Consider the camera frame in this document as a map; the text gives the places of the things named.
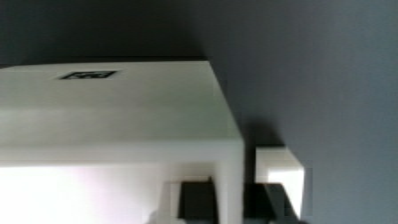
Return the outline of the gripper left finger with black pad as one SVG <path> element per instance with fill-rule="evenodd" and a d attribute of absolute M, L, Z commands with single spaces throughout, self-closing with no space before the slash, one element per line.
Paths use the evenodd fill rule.
<path fill-rule="evenodd" d="M 183 182 L 179 189 L 177 218 L 186 222 L 216 224 L 216 194 L 211 182 Z"/>

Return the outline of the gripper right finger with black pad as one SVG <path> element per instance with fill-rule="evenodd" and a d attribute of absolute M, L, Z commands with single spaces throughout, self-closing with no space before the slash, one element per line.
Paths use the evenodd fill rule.
<path fill-rule="evenodd" d="M 298 217 L 280 183 L 256 185 L 256 218 L 261 224 L 298 224 Z"/>

